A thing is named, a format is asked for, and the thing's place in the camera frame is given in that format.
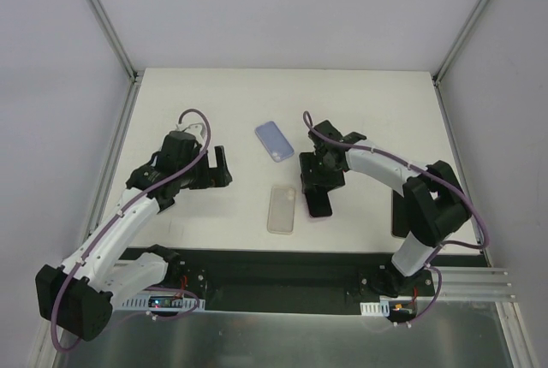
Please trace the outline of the black phone pink edge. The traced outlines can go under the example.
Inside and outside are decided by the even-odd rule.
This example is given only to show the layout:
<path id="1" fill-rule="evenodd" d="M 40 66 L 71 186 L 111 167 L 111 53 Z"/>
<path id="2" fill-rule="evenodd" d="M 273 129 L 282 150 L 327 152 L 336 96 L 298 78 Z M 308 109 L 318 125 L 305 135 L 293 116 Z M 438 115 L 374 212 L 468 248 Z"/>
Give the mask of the black phone pink edge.
<path id="1" fill-rule="evenodd" d="M 324 188 L 314 188 L 305 191 L 305 198 L 310 217 L 326 218 L 332 216 L 331 202 Z"/>

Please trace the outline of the lavender phone case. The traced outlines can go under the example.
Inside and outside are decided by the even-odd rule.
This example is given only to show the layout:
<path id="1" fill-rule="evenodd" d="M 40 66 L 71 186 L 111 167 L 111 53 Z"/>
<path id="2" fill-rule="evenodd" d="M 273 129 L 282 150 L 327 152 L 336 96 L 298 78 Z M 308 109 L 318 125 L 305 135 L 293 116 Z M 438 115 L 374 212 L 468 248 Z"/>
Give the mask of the lavender phone case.
<path id="1" fill-rule="evenodd" d="M 293 146 L 274 121 L 257 126 L 254 132 L 274 162 L 280 163 L 294 156 Z"/>

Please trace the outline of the beige clear phone case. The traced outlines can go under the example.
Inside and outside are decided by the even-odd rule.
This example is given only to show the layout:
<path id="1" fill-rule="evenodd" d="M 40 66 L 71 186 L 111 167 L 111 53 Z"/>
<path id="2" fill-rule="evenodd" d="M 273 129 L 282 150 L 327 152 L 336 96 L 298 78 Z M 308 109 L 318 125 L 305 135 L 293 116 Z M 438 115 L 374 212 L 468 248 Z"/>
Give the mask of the beige clear phone case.
<path id="1" fill-rule="evenodd" d="M 295 220 L 296 191 L 293 187 L 271 189 L 266 227 L 273 234 L 292 234 Z"/>

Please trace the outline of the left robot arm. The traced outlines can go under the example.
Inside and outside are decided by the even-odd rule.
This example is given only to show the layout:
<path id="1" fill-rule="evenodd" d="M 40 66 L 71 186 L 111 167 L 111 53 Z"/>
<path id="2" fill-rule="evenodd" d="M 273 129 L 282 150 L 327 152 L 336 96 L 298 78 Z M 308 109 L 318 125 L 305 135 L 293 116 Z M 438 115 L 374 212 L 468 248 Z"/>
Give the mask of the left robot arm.
<path id="1" fill-rule="evenodd" d="M 151 286 L 183 296 L 188 280 L 182 260 L 167 247 L 151 246 L 120 270 L 114 266 L 149 221 L 175 204 L 180 191 L 231 183 L 222 146 L 214 149 L 215 166 L 209 165 L 209 140 L 208 122 L 177 124 L 149 161 L 131 173 L 115 208 L 86 241 L 59 266 L 40 269 L 39 311 L 50 322 L 54 341 L 58 329 L 79 340 L 95 339 L 116 307 Z"/>

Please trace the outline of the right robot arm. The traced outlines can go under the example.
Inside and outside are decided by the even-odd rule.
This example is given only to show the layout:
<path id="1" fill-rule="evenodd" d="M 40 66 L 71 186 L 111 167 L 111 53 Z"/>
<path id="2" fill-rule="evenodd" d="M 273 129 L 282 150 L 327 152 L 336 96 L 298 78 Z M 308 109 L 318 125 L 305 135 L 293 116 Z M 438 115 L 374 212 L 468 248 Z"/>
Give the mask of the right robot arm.
<path id="1" fill-rule="evenodd" d="M 444 161 L 415 166 L 377 147 L 365 135 L 341 134 L 328 120 L 303 120 L 313 150 L 299 156 L 301 187 L 309 215 L 332 215 L 329 193 L 345 184 L 349 171 L 367 175 L 399 197 L 408 233 L 384 268 L 370 279 L 370 289 L 395 298 L 407 293 L 442 243 L 471 217 L 462 201 L 455 172 Z"/>

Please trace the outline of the black phone on right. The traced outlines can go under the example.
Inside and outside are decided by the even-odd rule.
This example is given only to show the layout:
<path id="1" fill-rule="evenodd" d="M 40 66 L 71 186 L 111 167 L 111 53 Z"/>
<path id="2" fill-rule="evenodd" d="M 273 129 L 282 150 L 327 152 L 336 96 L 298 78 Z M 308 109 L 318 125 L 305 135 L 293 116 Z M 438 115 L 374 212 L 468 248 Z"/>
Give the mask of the black phone on right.
<path id="1" fill-rule="evenodd" d="M 405 239 L 409 233 L 405 199 L 393 191 L 391 203 L 391 235 L 395 238 Z"/>

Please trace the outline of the left aluminium frame post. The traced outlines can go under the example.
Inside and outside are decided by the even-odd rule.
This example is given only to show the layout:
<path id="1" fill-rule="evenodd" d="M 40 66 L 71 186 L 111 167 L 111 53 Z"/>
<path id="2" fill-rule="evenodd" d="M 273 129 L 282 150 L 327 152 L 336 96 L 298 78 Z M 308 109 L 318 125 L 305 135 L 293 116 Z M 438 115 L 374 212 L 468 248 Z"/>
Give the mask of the left aluminium frame post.
<path id="1" fill-rule="evenodd" d="M 104 37 L 120 63 L 125 75 L 134 83 L 140 77 L 139 70 L 134 66 L 123 43 L 101 0 L 86 0 L 92 14 L 98 23 Z"/>

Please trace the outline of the aluminium frame post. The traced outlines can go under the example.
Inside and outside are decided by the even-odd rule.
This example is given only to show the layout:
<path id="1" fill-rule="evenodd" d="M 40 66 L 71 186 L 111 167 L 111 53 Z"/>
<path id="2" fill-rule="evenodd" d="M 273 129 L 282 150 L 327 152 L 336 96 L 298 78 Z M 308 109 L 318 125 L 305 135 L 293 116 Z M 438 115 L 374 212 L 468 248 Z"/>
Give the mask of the aluminium frame post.
<path id="1" fill-rule="evenodd" d="M 477 0 L 462 24 L 448 52 L 444 56 L 437 71 L 432 75 L 432 82 L 435 87 L 439 87 L 445 75 L 450 71 L 451 66 L 456 61 L 465 44 L 471 37 L 474 29 L 478 26 L 483 14 L 487 10 L 491 0 Z"/>
<path id="2" fill-rule="evenodd" d="M 86 0 L 92 14 L 98 23 L 104 37 L 120 63 L 125 75 L 134 83 L 140 77 L 139 70 L 134 66 L 123 43 L 101 0 Z"/>

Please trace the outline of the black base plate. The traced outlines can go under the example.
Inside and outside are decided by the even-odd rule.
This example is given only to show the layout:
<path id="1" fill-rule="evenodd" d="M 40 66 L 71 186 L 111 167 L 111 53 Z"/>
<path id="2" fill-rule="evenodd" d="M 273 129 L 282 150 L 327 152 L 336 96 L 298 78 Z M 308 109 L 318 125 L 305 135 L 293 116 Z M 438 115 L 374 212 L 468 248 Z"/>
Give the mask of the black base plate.
<path id="1" fill-rule="evenodd" d="M 358 315 L 379 299 L 372 278 L 388 253 L 261 252 L 178 249 L 160 283 L 186 288 L 208 311 Z"/>

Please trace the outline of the aluminium rail right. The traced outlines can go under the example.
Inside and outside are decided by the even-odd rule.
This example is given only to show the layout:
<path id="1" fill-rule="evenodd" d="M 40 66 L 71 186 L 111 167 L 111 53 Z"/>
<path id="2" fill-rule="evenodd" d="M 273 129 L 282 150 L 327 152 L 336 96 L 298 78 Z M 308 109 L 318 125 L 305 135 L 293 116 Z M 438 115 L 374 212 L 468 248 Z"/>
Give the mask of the aluminium rail right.
<path id="1" fill-rule="evenodd" d="M 514 302 L 517 295 L 506 269 L 440 267 L 439 299 L 459 302 Z"/>

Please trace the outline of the right aluminium frame post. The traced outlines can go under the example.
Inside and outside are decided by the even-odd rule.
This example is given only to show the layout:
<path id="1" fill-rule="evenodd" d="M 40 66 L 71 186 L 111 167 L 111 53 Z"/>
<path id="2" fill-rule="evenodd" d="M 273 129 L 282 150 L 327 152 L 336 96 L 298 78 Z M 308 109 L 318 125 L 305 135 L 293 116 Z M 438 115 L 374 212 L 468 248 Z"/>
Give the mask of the right aluminium frame post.
<path id="1" fill-rule="evenodd" d="M 471 37 L 474 29 L 478 26 L 483 14 L 487 10 L 491 0 L 477 0 L 462 24 L 448 52 L 444 56 L 437 71 L 432 75 L 432 82 L 435 87 L 439 87 L 445 75 L 450 71 L 451 66 L 456 61 L 465 44 Z"/>

